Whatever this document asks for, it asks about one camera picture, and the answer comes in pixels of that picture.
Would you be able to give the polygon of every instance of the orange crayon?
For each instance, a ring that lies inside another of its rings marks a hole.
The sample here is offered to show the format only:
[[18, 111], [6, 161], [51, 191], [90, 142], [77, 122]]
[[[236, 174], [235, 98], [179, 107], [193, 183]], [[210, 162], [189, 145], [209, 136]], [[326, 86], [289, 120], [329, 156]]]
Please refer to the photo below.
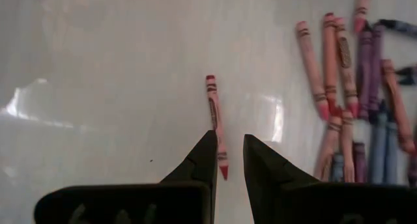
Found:
[[352, 112], [353, 117], [356, 118], [359, 112], [359, 101], [352, 68], [351, 51], [349, 50], [349, 44], [346, 39], [345, 22], [343, 18], [336, 18], [335, 22], [341, 73], [343, 76], [343, 88], [345, 91], [345, 103]]
[[317, 166], [314, 172], [314, 177], [327, 182], [330, 176], [330, 169], [332, 166], [332, 158], [334, 150], [339, 142], [339, 134], [341, 131], [341, 109], [337, 108], [332, 112], [330, 122], [328, 123], [326, 134], [324, 135], [323, 144], [317, 160]]
[[409, 118], [407, 117], [403, 99], [398, 89], [394, 65], [390, 59], [382, 60], [382, 72], [390, 95], [390, 106], [393, 109], [394, 118], [397, 122], [399, 146], [405, 152], [415, 154], [416, 147], [412, 138]]
[[217, 135], [217, 161], [220, 171], [223, 174], [225, 180], [227, 180], [227, 172], [229, 168], [229, 162], [227, 160], [226, 145], [224, 141], [222, 119], [220, 118], [220, 105], [217, 95], [216, 78], [213, 75], [206, 77], [207, 97], [210, 104], [211, 120], [213, 123], [213, 129]]
[[356, 9], [354, 11], [354, 31], [359, 33], [366, 24], [367, 10], [371, 0], [358, 0]]
[[336, 60], [336, 34], [333, 13], [324, 15], [324, 70], [326, 97], [330, 112], [336, 107], [336, 82], [338, 81]]
[[341, 127], [341, 148], [344, 157], [343, 174], [345, 182], [354, 182], [354, 164], [353, 164], [353, 117], [349, 110], [342, 112]]
[[320, 77], [319, 65], [315, 58], [307, 23], [305, 21], [298, 22], [296, 30], [315, 104], [319, 110], [320, 117], [324, 120], [328, 120], [329, 106], [326, 94], [324, 93], [323, 81]]

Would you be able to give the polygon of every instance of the pile of crayons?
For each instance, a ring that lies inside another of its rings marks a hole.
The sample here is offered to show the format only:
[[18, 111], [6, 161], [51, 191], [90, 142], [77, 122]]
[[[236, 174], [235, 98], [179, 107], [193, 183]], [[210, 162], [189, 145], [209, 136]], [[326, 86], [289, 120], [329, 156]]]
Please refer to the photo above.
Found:
[[[415, 85], [417, 66], [395, 71], [390, 59], [382, 59], [386, 27], [417, 37], [417, 26], [394, 20], [380, 20], [370, 26], [366, 20], [368, 6], [369, 0], [358, 0], [354, 14], [354, 31], [359, 39], [359, 93], [344, 19], [335, 17], [333, 13], [324, 15], [324, 82], [315, 60], [307, 22], [296, 25], [313, 99], [320, 117], [328, 122], [314, 172], [315, 177], [322, 181], [396, 184], [397, 148], [412, 155], [417, 153], [395, 76], [404, 77], [399, 81], [400, 85]], [[339, 67], [345, 108], [336, 103]], [[386, 100], [379, 99], [381, 86], [387, 90]], [[369, 174], [364, 144], [352, 141], [353, 119], [369, 121], [373, 127]], [[336, 153], [339, 143], [342, 153]], [[412, 157], [411, 161], [409, 180], [410, 184], [412, 181], [415, 184], [417, 159]]]

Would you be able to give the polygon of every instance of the glossy white surface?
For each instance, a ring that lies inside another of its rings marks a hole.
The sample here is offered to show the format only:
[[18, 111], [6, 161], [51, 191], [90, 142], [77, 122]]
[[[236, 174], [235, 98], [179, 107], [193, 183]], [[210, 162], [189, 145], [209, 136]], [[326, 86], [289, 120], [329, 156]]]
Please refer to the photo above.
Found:
[[[0, 223], [30, 223], [36, 201], [65, 186], [161, 180], [211, 127], [207, 74], [217, 76], [230, 164], [229, 180], [218, 177], [216, 223], [252, 223], [243, 135], [312, 173], [324, 133], [295, 23], [308, 21], [321, 60], [322, 16], [350, 18], [354, 5], [0, 0]], [[415, 0], [372, 0], [369, 18], [417, 23], [416, 10]], [[387, 33], [384, 54], [397, 67], [415, 63], [416, 49]], [[403, 89], [413, 123], [416, 95]], [[357, 122], [354, 138], [368, 142], [369, 126]]]

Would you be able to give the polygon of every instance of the crayon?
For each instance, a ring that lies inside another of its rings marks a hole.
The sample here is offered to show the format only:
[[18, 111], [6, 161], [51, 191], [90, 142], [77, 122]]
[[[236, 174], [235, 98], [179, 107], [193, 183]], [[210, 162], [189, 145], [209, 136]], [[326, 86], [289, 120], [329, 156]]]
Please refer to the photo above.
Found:
[[336, 18], [335, 22], [341, 73], [343, 76], [343, 88], [346, 99], [345, 103], [352, 112], [353, 117], [356, 118], [359, 110], [358, 93], [356, 91], [354, 71], [352, 68], [351, 52], [346, 39], [345, 22], [343, 21], [343, 18]]
[[397, 124], [394, 116], [388, 112], [388, 122], [386, 124], [386, 154], [385, 154], [385, 184], [397, 184]]
[[369, 88], [371, 85], [371, 56], [372, 56], [372, 30], [366, 23], [359, 36], [360, 57], [358, 64], [362, 71], [362, 88], [359, 96], [359, 118], [368, 120]]
[[371, 0], [357, 0], [356, 9], [354, 11], [354, 31], [359, 33], [366, 24], [366, 16]]
[[372, 142], [369, 153], [369, 181], [382, 184], [384, 179], [384, 164], [386, 154], [386, 104], [381, 102], [377, 123], [372, 125]]
[[343, 155], [335, 153], [333, 156], [332, 163], [332, 176], [330, 177], [331, 182], [343, 182]]
[[398, 127], [399, 147], [405, 152], [415, 154], [416, 147], [412, 140], [410, 122], [407, 117], [407, 112], [405, 111], [401, 93], [398, 89], [392, 61], [390, 59], [382, 60], [382, 69], [384, 73], [384, 80], [389, 90], [390, 105], [392, 106], [394, 118]]
[[296, 25], [296, 30], [315, 104], [320, 113], [320, 117], [328, 121], [329, 106], [323, 88], [323, 81], [320, 77], [319, 66], [313, 51], [313, 45], [311, 43], [311, 37], [307, 23], [305, 21], [298, 22]]
[[353, 117], [347, 110], [342, 112], [341, 149], [344, 157], [343, 173], [345, 182], [354, 182], [354, 163], [352, 151]]
[[398, 81], [398, 84], [417, 85], [417, 65], [401, 68], [396, 70], [395, 73], [402, 77], [402, 79]]
[[339, 142], [339, 134], [341, 131], [341, 109], [337, 108], [330, 117], [330, 122], [327, 126], [327, 131], [324, 135], [324, 140], [321, 145], [321, 151], [317, 160], [317, 166], [314, 172], [314, 177], [327, 182], [330, 176], [330, 169], [332, 166], [332, 158], [334, 150]]
[[382, 36], [384, 26], [375, 24], [373, 27], [373, 45], [371, 61], [371, 83], [369, 87], [369, 121], [375, 122], [379, 108], [379, 87], [381, 85], [381, 56], [382, 56]]
[[355, 182], [367, 181], [365, 144], [353, 143], [353, 163], [354, 163], [354, 180]]
[[417, 38], [417, 25], [397, 20], [379, 20], [386, 28]]
[[227, 172], [229, 168], [229, 162], [227, 160], [226, 145], [223, 134], [223, 124], [220, 118], [220, 104], [217, 95], [216, 78], [213, 75], [206, 77], [207, 97], [210, 104], [211, 120], [213, 123], [213, 129], [216, 131], [217, 136], [217, 160], [220, 171], [223, 174], [225, 180], [227, 180]]
[[409, 178], [410, 188], [417, 188], [417, 156], [410, 156], [409, 171], [407, 175]]
[[333, 13], [324, 15], [324, 69], [327, 102], [330, 112], [336, 108], [336, 83], [338, 81], [336, 59], [336, 34]]

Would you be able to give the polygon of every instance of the white table surface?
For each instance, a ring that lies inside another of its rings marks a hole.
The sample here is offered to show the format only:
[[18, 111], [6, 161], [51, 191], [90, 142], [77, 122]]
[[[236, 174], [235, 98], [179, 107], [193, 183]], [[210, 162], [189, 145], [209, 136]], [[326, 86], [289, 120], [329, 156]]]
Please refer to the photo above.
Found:
[[[324, 122], [294, 26], [308, 21], [321, 61], [323, 15], [348, 17], [351, 28], [354, 4], [0, 0], [0, 223], [32, 222], [37, 200], [65, 186], [160, 181], [211, 128], [207, 74], [217, 76], [230, 163], [229, 180], [218, 175], [215, 222], [253, 223], [243, 135], [312, 173]], [[369, 19], [417, 23], [416, 10], [415, 0], [372, 0]], [[417, 40], [384, 41], [397, 67], [417, 62]], [[403, 89], [413, 123], [416, 95]], [[357, 122], [354, 138], [369, 145], [369, 131]]]

